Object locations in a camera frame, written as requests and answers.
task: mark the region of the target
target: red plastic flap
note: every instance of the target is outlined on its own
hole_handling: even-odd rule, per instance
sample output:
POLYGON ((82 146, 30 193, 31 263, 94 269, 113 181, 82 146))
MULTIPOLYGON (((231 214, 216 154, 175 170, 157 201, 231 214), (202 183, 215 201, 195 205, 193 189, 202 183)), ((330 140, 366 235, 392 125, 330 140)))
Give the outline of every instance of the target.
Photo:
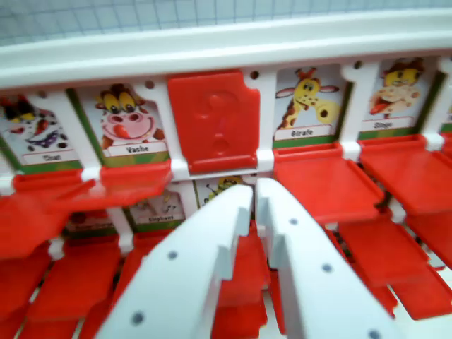
POLYGON ((18 174, 14 177, 13 185, 16 191, 38 190, 46 192, 52 191, 48 188, 80 184, 82 182, 81 174, 81 169, 39 174, 18 174))
POLYGON ((271 301, 273 303, 273 309, 275 310, 276 322, 281 334, 285 334, 285 322, 283 313, 283 302, 281 301, 280 280, 278 272, 272 270, 270 272, 271 283, 268 291, 270 292, 271 301))
POLYGON ((171 160, 157 164, 105 168, 102 180, 89 180, 57 196, 52 210, 74 212, 102 210, 133 205, 144 198, 158 196, 172 179, 171 160))
POLYGON ((231 280, 222 281, 217 307, 256 303, 269 284, 266 255, 254 224, 247 237, 239 238, 234 274, 231 280))
POLYGON ((190 173, 257 166, 260 93, 241 71, 172 77, 168 93, 190 173))
POLYGON ((317 222, 346 222, 374 218, 383 192, 352 161, 332 149, 314 152, 275 152, 275 178, 294 195, 317 222))
POLYGON ((113 294, 112 305, 116 304, 118 298, 122 295, 130 280, 140 267, 141 259, 158 245, 172 230, 160 230, 154 232, 140 232, 135 234, 133 243, 135 248, 126 258, 122 268, 121 277, 113 294))
POLYGON ((428 255, 388 215, 339 224, 338 231, 372 286, 415 279, 425 271, 428 255))
POLYGON ((78 320, 28 321, 20 332, 19 339, 72 339, 78 320))
POLYGON ((121 257, 116 240, 65 246, 64 251, 30 306, 31 321, 83 318, 109 294, 121 257))
POLYGON ((393 317, 394 315, 394 308, 397 306, 398 302, 396 297, 392 294, 392 292, 389 290, 386 286, 380 286, 375 287, 372 286, 370 281, 367 280, 366 275, 364 274, 364 271, 362 268, 360 268, 356 263, 350 264, 355 270, 356 274, 361 278, 362 282, 366 285, 366 287, 369 289, 369 291, 373 294, 373 296, 379 301, 381 306, 384 307, 384 309, 393 317))
POLYGON ((48 239, 58 237, 69 216, 48 213, 41 196, 16 192, 0 198, 0 259, 23 258, 48 239))
POLYGON ((27 258, 0 261, 0 321, 28 304, 49 264, 47 246, 27 258))
POLYGON ((259 337, 259 330, 267 323, 266 306, 257 303, 238 307, 217 307, 211 339, 245 339, 259 337))
POLYGON ((90 313, 85 318, 83 322, 82 330, 80 331, 80 335, 78 339, 93 339, 99 330, 100 326, 103 324, 104 320, 107 318, 110 307, 112 305, 111 298, 100 302, 95 305, 90 313))
POLYGON ((13 339, 25 318, 28 304, 16 309, 7 318, 0 320, 0 338, 13 339))
POLYGON ((452 268, 452 212, 409 215, 405 221, 411 230, 452 268))
POLYGON ((416 140, 364 145, 361 162, 408 214, 452 210, 452 160, 416 140))
POLYGON ((452 291, 431 266, 418 279, 391 287, 414 320, 452 313, 452 291))

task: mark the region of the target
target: cartoon giraffe card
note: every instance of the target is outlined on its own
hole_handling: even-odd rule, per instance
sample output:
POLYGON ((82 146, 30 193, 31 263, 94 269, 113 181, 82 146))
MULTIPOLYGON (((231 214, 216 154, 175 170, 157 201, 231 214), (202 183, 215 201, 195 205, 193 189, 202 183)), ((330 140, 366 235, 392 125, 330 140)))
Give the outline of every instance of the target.
POLYGON ((79 117, 94 134, 107 165, 133 165, 168 158, 157 106, 137 96, 129 85, 78 88, 76 95, 70 93, 70 97, 80 103, 76 105, 79 117))
POLYGON ((336 64, 280 70, 273 147, 333 141, 346 85, 336 64))
POLYGON ((0 97, 1 147, 17 170, 28 173, 80 168, 55 114, 23 95, 0 97))
POLYGON ((359 138, 413 133, 435 77, 435 65, 431 57, 383 61, 359 138))

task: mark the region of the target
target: grid paper background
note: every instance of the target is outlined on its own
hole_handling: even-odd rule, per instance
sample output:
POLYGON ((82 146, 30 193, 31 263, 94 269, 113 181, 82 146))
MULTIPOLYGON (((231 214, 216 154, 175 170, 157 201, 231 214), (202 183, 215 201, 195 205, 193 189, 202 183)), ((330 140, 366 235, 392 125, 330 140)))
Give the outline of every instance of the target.
POLYGON ((0 0, 0 46, 356 11, 452 7, 452 0, 0 0))

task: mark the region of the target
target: cartoon animal illustration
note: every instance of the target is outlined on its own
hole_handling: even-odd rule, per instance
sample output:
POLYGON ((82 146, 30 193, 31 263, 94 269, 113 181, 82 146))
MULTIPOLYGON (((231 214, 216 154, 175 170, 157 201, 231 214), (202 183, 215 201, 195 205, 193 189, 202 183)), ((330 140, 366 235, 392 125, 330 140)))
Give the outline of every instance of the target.
POLYGON ((67 148, 68 139, 54 114, 35 109, 23 95, 16 101, 0 98, 0 111, 8 120, 8 131, 12 136, 22 138, 30 152, 49 148, 57 141, 57 148, 67 148))
POLYGON ((69 230, 94 230, 111 227, 112 221, 105 210, 75 212, 69 217, 69 230))
POLYGON ((104 90, 97 98, 96 108, 102 109, 102 149, 115 141, 147 143, 150 138, 163 140, 162 129, 157 128, 155 119, 143 107, 145 100, 133 95, 121 83, 104 90))
POLYGON ((421 95, 414 84, 418 82, 424 70, 422 58, 394 61, 392 67, 381 74, 383 87, 370 99, 370 114, 383 113, 384 118, 388 119, 391 114, 413 106, 421 95))
POLYGON ((148 211, 152 217, 183 213, 179 194, 168 190, 165 190, 161 196, 140 201, 136 207, 142 211, 148 211))
POLYGON ((212 191, 212 193, 209 194, 209 197, 204 199, 204 204, 208 203, 212 199, 214 199, 218 194, 225 191, 226 189, 237 185, 242 184, 243 180, 239 176, 231 176, 231 177, 223 177, 218 180, 217 189, 213 189, 210 187, 210 184, 206 184, 206 187, 212 191))
POLYGON ((339 87, 334 85, 322 86, 320 79, 314 77, 316 70, 316 68, 311 67, 305 73, 302 69, 297 69, 295 74, 299 78, 298 84, 295 87, 277 91, 277 98, 293 95, 278 129, 291 129, 299 113, 302 110, 307 111, 310 107, 316 110, 317 120, 322 124, 331 124, 338 117, 340 105, 334 101, 317 97, 317 93, 338 92, 339 87))

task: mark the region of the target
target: white plastic frame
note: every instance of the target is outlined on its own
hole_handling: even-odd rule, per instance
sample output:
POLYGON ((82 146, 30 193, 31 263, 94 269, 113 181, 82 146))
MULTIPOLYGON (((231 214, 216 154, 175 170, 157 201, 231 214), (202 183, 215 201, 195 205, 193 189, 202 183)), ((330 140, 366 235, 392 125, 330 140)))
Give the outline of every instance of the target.
POLYGON ((439 132, 452 105, 452 60, 450 56, 438 58, 438 70, 444 73, 445 79, 420 131, 427 140, 427 150, 441 150, 444 138, 439 132))

